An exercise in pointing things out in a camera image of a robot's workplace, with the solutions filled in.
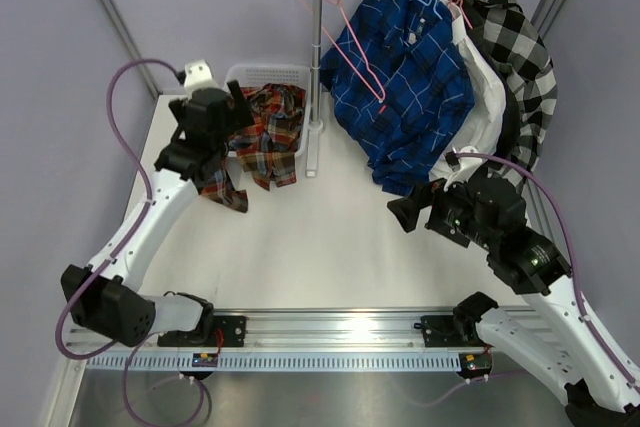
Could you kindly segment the red plaid shirt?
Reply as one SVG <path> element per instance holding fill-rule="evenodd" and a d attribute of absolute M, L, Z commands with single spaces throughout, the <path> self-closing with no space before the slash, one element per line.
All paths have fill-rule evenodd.
<path fill-rule="evenodd" d="M 257 186 L 269 190 L 294 184 L 306 91 L 278 83 L 243 87 L 241 91 L 249 103 L 253 124 L 229 138 L 229 150 Z"/>

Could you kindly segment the blue plaid shirt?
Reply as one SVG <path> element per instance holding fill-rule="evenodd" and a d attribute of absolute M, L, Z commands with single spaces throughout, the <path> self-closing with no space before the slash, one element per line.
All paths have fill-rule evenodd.
<path fill-rule="evenodd" d="M 429 0 L 363 0 L 322 57 L 334 115 L 365 152 L 375 184 L 406 196 L 426 183 L 474 106 L 451 20 Z"/>

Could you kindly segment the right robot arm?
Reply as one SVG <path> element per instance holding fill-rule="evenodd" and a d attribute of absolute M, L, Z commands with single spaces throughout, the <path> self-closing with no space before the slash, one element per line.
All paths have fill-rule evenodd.
<path fill-rule="evenodd" d="M 563 254 L 528 226 L 514 185 L 477 175 L 465 182 L 438 179 L 387 207 L 406 232 L 427 208 L 427 229 L 463 247 L 481 247 L 493 274 L 535 310 L 560 346 L 545 343 L 482 292 L 453 308 L 460 342 L 507 354 L 556 396 L 574 426 L 638 425 L 638 366 L 588 307 Z"/>

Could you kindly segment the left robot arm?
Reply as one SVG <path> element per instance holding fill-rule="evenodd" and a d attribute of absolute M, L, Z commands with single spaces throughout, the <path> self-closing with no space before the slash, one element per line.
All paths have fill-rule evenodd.
<path fill-rule="evenodd" d="M 166 332 L 180 332 L 194 346 L 212 339 L 215 323 L 204 315 L 205 301 L 142 296 L 139 289 L 174 223 L 222 170 L 229 138 L 253 123 L 235 80 L 226 89 L 196 89 L 169 109 L 177 127 L 143 181 L 142 199 L 87 266 L 70 265 L 61 276 L 67 300 L 61 317 L 127 347 Z"/>

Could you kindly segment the black white checked shirt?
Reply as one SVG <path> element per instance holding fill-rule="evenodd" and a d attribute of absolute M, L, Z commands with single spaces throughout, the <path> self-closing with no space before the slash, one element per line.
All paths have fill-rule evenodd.
<path fill-rule="evenodd" d="M 557 102 L 550 54 L 516 0 L 464 0 L 464 10 L 474 27 L 471 40 L 506 88 L 502 129 L 492 155 L 531 171 Z"/>

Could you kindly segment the white plastic basket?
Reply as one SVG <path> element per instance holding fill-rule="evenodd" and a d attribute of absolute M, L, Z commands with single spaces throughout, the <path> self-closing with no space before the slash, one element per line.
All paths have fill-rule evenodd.
<path fill-rule="evenodd" d="M 304 118 L 298 140 L 296 159 L 306 151 L 311 114 L 311 69 L 304 65 L 239 63 L 229 68 L 224 84 L 237 81 L 243 88 L 262 87 L 269 83 L 295 85 L 305 91 Z"/>

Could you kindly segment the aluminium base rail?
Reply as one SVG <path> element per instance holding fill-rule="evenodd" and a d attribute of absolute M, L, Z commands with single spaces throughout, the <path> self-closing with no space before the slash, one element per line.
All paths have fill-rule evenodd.
<path fill-rule="evenodd" d="M 125 352 L 130 357 L 147 351 L 177 351 L 210 353 L 218 357 L 229 352 L 392 352 L 392 353 L 455 353 L 461 367 L 465 356 L 474 353 L 472 347 L 426 346 L 416 323 L 422 317 L 416 310 L 248 310 L 242 312 L 245 319 L 244 344 L 234 347 L 229 341 L 222 348 L 216 347 L 160 347 L 155 338 L 148 340 L 138 351 L 117 345 L 101 356 L 111 352 Z M 88 361 L 76 361 L 76 370 L 94 369 Z M 131 371 L 183 373 L 204 376 L 216 372 L 180 371 Z"/>

